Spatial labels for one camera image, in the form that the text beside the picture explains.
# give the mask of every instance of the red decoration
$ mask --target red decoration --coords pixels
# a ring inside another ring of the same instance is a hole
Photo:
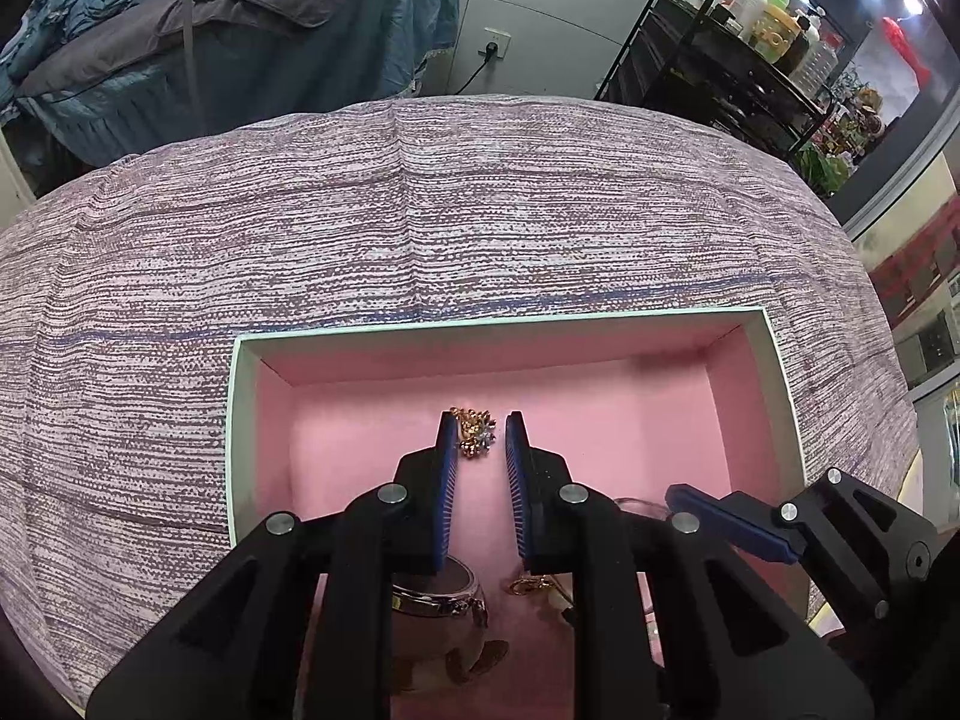
[[[896,49],[896,53],[904,57],[904,61],[917,76],[918,86],[923,89],[930,81],[930,70],[923,66],[923,62],[920,62],[917,52],[913,50],[910,41],[906,39],[904,29],[889,16],[883,17],[882,28],[883,34],[886,35],[890,45]]]

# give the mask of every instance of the black metal shelf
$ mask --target black metal shelf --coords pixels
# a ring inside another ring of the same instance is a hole
[[[713,3],[647,1],[596,98],[702,122],[788,160],[833,105],[821,110],[710,18]]]

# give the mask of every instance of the gold jewelry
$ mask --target gold jewelry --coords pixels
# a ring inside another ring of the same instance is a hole
[[[510,595],[531,595],[542,590],[555,590],[560,594],[560,598],[573,606],[573,599],[570,594],[553,574],[524,574],[507,583],[504,589]]]
[[[490,412],[477,412],[474,409],[458,409],[456,406],[451,406],[450,413],[457,418],[460,454],[467,460],[486,455],[496,440],[493,432],[496,428],[496,420],[491,417]]]

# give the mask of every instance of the pink box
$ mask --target pink box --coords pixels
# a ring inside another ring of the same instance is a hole
[[[803,450],[760,308],[378,325],[237,338],[227,409],[227,511],[236,543],[267,514],[339,512],[432,445],[440,412],[521,410],[534,446],[577,482],[662,502],[669,485],[775,504],[803,488]],[[479,577],[492,638],[511,651],[397,716],[552,716],[571,704],[570,630],[501,587],[520,573],[502,440],[457,469],[450,554]],[[800,614],[802,571],[758,564]],[[443,702],[450,702],[448,707]]]

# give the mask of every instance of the bed sheet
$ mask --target bed sheet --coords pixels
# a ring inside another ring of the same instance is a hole
[[[347,0],[325,25],[295,36],[224,23],[198,28],[206,133],[399,95],[425,57],[453,47],[459,16],[460,0]],[[202,134],[180,47],[89,88],[18,103],[95,167]]]

